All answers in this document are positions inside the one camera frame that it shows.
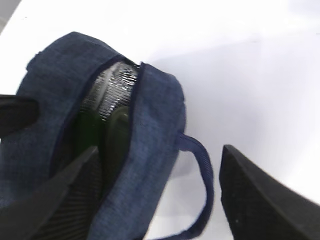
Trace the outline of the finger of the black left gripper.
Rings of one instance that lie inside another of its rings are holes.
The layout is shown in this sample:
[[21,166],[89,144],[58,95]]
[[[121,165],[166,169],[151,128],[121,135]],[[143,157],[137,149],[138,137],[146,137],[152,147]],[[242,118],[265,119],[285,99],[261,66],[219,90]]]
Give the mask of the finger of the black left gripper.
[[0,95],[0,136],[6,137],[37,121],[39,103],[32,98],[17,95]]

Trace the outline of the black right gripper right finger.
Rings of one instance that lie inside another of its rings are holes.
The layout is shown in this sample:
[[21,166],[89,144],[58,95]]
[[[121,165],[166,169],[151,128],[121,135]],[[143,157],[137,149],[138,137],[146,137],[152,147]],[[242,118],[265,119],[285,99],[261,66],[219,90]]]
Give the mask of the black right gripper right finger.
[[318,240],[320,206],[224,145],[221,203],[235,240]]

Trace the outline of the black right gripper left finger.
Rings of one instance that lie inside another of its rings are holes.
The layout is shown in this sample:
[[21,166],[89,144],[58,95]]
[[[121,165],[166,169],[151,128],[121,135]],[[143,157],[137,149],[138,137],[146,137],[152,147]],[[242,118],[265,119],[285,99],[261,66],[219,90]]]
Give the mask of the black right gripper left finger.
[[0,210],[2,240],[85,240],[103,188],[91,146],[31,196]]

